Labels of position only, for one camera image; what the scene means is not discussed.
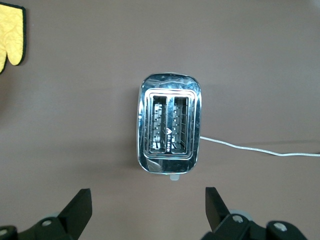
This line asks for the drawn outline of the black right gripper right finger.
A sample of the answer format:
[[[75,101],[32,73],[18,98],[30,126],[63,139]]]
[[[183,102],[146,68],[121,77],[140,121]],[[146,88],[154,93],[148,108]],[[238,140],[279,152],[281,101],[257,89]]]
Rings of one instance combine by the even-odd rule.
[[[205,188],[205,213],[211,231],[202,240],[266,240],[267,232],[241,213],[231,213],[215,187]]]

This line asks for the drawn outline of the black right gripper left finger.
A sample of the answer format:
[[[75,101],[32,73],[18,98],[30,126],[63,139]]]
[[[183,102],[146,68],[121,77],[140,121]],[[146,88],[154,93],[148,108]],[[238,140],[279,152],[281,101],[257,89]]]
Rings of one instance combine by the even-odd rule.
[[[56,217],[46,217],[17,234],[19,240],[78,240],[92,216],[92,195],[81,189]]]

